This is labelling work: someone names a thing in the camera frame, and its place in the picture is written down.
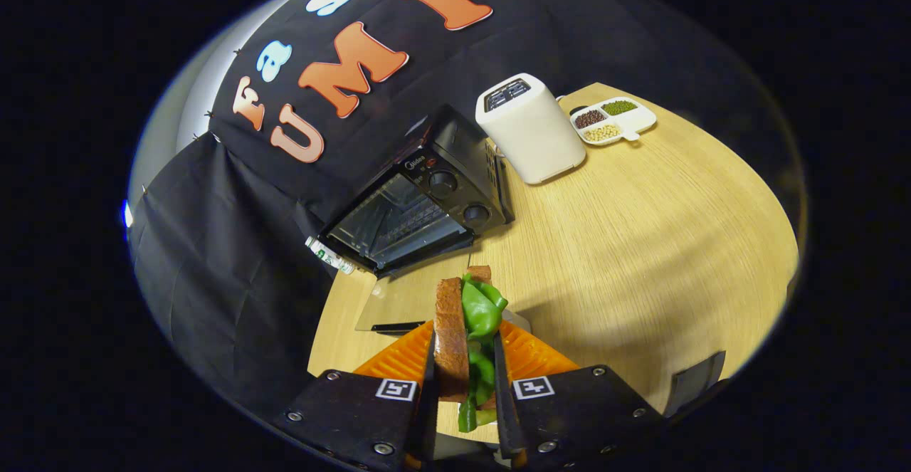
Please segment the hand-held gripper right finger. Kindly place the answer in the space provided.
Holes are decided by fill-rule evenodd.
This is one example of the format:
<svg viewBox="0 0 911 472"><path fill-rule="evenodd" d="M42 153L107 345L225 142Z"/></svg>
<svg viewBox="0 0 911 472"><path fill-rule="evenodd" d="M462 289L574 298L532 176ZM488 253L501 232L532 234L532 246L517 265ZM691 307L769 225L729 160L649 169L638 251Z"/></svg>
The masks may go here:
<svg viewBox="0 0 911 472"><path fill-rule="evenodd" d="M660 431L665 417L606 365L511 380L493 339L499 450L514 470L580 470Z"/></svg>

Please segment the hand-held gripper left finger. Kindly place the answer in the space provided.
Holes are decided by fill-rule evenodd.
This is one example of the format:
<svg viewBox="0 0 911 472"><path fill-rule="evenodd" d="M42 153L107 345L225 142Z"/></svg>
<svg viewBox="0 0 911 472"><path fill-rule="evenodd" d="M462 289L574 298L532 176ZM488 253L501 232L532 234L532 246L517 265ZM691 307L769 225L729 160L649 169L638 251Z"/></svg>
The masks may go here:
<svg viewBox="0 0 911 472"><path fill-rule="evenodd" d="M325 370L274 417L283 436L344 471L433 471L438 382L433 323L413 330L419 381Z"/></svg>

